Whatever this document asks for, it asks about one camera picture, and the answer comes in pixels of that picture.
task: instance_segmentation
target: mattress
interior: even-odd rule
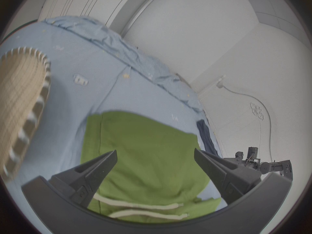
[[[195,93],[165,65],[98,22],[61,17],[31,24],[10,36],[0,46],[0,55],[19,46],[37,48],[51,61],[51,89],[41,124],[17,177],[6,183],[15,203],[40,232],[50,233],[27,203],[21,185],[39,175],[49,179],[79,164],[89,115],[134,112],[197,135],[204,150],[196,121],[208,122]],[[210,134],[220,154],[211,129]],[[209,182],[199,197],[220,194]],[[224,206],[222,201],[218,209]]]

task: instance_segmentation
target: dark curved edge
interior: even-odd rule
[[[23,0],[0,0],[0,32],[3,33],[10,18]],[[295,9],[300,21],[311,41],[312,32],[312,0],[288,0],[291,8]],[[39,233],[26,219],[10,197],[6,186],[0,179],[0,226],[2,233]],[[271,232],[284,233],[312,233],[312,176],[302,195],[291,211]]]
[[[32,20],[32,21],[29,21],[27,23],[24,23],[23,25],[17,27],[16,29],[14,29],[12,32],[10,32],[6,37],[3,38],[3,40],[1,41],[0,44],[2,44],[8,37],[10,37],[12,34],[14,34],[16,31],[18,31],[19,29],[21,28],[24,28],[25,26],[29,25],[29,24],[32,24],[34,22],[37,22],[38,20]]]

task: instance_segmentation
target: dark blue cloth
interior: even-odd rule
[[[218,152],[214,148],[213,142],[211,141],[209,128],[206,126],[205,121],[201,119],[196,124],[200,137],[204,143],[205,151],[218,156]]]

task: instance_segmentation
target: green cloth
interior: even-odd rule
[[[113,111],[87,119],[81,163],[117,150],[118,161],[103,180],[97,193],[103,197],[146,205],[183,203],[176,209],[149,210],[181,215],[183,220],[216,210],[221,199],[201,201],[197,195],[209,177],[194,161],[199,149],[197,136],[128,112]],[[110,215],[125,207],[110,206],[95,199],[88,208]],[[119,219],[135,222],[173,222],[149,216]]]

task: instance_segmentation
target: woven basket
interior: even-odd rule
[[[0,174],[14,178],[38,127],[51,84],[50,62],[19,47],[0,59]]]

